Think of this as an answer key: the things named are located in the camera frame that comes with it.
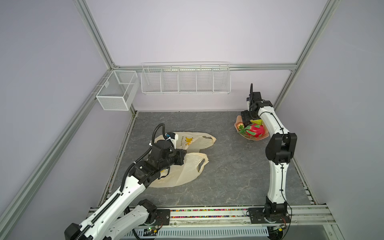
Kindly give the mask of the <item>banana print plastic bag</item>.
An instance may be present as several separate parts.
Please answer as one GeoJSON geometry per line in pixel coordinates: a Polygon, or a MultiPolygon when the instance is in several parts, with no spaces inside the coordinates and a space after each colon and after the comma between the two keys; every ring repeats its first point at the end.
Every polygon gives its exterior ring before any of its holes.
{"type": "Polygon", "coordinates": [[[169,170],[161,171],[162,178],[152,182],[151,188],[173,188],[189,183],[199,177],[205,165],[209,163],[208,156],[200,150],[212,147],[216,142],[215,137],[200,132],[177,132],[176,134],[178,139],[175,147],[187,151],[184,164],[173,165],[169,170]]]}

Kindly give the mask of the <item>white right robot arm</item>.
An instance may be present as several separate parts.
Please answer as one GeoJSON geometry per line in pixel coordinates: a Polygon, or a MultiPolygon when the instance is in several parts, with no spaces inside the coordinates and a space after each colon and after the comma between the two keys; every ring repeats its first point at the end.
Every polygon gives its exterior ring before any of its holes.
{"type": "Polygon", "coordinates": [[[297,135],[282,124],[270,101],[248,97],[247,104],[249,109],[243,111],[242,115],[246,120],[261,119],[271,136],[266,147],[266,157],[270,164],[270,185],[262,215],[267,222],[273,223],[289,217],[286,181],[297,135]]]}

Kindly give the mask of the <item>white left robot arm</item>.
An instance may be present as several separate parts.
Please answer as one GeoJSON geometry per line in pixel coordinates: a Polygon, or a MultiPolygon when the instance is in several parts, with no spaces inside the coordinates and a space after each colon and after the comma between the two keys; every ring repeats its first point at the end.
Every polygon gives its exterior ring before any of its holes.
{"type": "Polygon", "coordinates": [[[157,207],[148,200],[121,216],[130,203],[157,180],[161,171],[181,166],[187,152],[173,147],[150,147],[126,170],[121,186],[90,217],[65,230],[67,240],[119,240],[144,223],[153,223],[157,207]]]}

